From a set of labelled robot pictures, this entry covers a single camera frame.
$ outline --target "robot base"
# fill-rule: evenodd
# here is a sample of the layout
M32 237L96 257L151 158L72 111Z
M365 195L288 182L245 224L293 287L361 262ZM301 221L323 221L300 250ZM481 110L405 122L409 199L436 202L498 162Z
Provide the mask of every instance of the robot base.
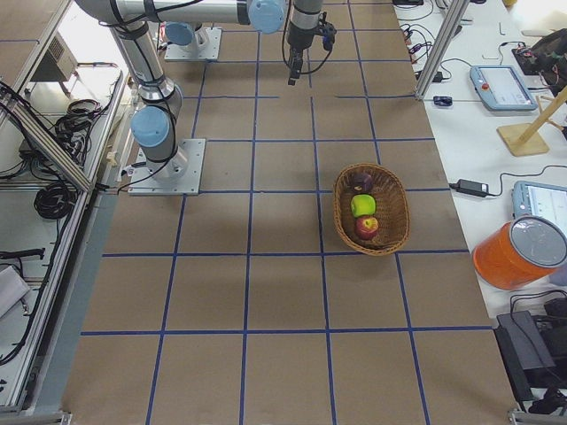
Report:
M222 29L204 28L208 35L208 42L202 48L185 50L177 44L167 46L165 60L167 62L198 62L204 60L217 60L221 48Z
M165 195L198 195L203 171L203 158L205 157L205 139L182 139L179 148L187 156L187 170L176 179L157 180L150 177L143 182L132 184L128 193L133 196L165 196ZM137 161L145 161L145 155L140 150ZM132 181L142 180L150 171L146 167L136 168L132 174Z

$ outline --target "orange bucket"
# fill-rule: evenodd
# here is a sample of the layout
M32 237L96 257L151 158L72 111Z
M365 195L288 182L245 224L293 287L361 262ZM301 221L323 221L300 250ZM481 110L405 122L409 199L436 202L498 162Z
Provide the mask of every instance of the orange bucket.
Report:
M525 215L494 232L472 252L478 274L497 288L515 290L552 274L567 261L567 239L541 217Z

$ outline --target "brown basket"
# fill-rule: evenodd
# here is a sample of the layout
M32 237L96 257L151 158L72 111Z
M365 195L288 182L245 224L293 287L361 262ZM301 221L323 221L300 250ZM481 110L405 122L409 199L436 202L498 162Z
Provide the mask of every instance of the brown basket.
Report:
M356 219L351 213L351 178L357 173L372 176L370 195L376 200L378 234L371 240L360 239L354 233ZM368 255L391 254L402 247L409 236L409 211L406 192L394 173L376 164L354 164L338 175L333 194L335 228L338 235L354 250Z

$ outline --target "blue joint cap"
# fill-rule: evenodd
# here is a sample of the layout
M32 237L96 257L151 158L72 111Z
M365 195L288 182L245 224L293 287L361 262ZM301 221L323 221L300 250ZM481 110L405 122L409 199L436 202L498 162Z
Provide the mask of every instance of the blue joint cap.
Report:
M186 46L195 38L195 30L186 22L166 22L167 39L179 46Z
M171 122L160 108L146 106L134 114L130 128L140 146L155 148L166 140Z
M252 0L248 6L250 23L264 34L272 34L284 23L285 0Z

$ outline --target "wooden base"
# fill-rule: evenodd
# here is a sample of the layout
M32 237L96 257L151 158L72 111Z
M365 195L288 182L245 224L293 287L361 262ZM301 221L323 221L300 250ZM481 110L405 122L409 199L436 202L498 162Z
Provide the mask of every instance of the wooden base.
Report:
M525 142L520 142L518 139L520 135L531 124L514 124L513 126L503 126L498 127L498 134L508 146L509 151L515 157L524 157L526 155L538 155L540 153L546 153L549 151L549 146L541 138L538 132L535 132L532 137L530 137Z

